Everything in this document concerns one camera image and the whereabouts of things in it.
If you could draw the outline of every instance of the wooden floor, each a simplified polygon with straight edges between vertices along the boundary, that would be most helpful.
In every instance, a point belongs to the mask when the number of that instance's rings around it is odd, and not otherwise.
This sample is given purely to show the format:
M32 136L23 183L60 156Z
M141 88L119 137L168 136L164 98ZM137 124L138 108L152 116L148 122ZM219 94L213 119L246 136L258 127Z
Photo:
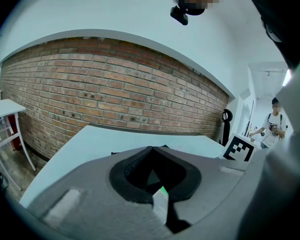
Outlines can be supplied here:
M30 183L34 180L36 175L47 163L46 161L33 154L29 149L27 149L27 152L36 168L36 171L32 169L22 149L20 151L13 150L12 146L9 143L0 149L0 158L5 165L5 168L12 176L14 181L22 188L22 191L19 191L16 186L9 181L8 177L4 173L3 168L0 165L0 173L2 173L8 181L6 193L15 198L17 201L21 199Z

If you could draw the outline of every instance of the white stool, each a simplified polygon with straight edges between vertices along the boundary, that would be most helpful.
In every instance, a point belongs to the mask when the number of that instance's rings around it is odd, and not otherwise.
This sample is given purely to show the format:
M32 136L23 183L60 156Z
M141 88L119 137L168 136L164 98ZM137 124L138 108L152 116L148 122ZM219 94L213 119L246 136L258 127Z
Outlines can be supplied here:
M2 140L1 136L0 136L0 148L4 145L6 145L7 143L10 143L12 140L14 140L15 138L19 137L20 138L20 142L23 148L23 151L26 155L26 158L28 159L32 169L35 171L36 168L34 166L34 164L32 163L29 154L26 150L25 147L25 143L24 140L22 139L21 136L21 132L20 132L20 126L19 126L19 121L18 121L18 112L24 111L26 110L26 108L24 106L19 105L18 103L15 103L14 101L10 100L10 99L4 99L4 100L0 100L0 122L2 121L2 123L4 124L5 128L0 130L0 133L2 131L7 131L9 130L11 136ZM16 128L17 128L17 133L14 133L8 116L9 115L14 115L15 118L15 124L16 124ZM7 169L5 168L4 164L2 163L1 159L0 159L0 165L2 166L4 172L7 174L8 178L13 182L13 184L15 184L15 186L21 191L21 187L18 186L18 184L14 181L14 179L11 177L11 175L8 173Z

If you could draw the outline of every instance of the ceiling light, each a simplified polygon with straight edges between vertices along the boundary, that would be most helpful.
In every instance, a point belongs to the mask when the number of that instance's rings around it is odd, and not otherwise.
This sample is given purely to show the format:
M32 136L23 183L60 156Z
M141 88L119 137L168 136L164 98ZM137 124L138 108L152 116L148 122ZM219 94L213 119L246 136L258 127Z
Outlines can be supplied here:
M286 71L286 75L285 75L282 86L286 86L286 84L289 82L290 78L291 78L290 69L288 69Z

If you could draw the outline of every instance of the backpack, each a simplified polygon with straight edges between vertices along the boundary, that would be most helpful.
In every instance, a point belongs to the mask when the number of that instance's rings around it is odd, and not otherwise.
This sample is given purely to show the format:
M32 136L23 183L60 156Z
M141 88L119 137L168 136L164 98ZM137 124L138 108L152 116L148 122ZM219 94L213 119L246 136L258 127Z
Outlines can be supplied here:
M266 120L267 123L269 123L269 119L270 119L271 113L268 116L268 119ZM282 125L282 114L280 114L280 127Z

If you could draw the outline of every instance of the red object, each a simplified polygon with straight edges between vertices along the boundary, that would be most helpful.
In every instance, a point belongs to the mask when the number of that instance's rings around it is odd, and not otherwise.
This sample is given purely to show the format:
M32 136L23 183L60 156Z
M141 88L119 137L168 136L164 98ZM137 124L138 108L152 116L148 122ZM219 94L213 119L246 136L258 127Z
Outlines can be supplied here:
M15 118L15 115L9 115L8 116L8 120L10 122L10 125L11 125L11 128L13 130L13 133L17 133L18 130L17 130L17 126L16 126L16 118ZM22 146L21 146L21 142L20 142L20 138L17 137L15 139L12 140L12 146L15 150L21 150L22 149Z

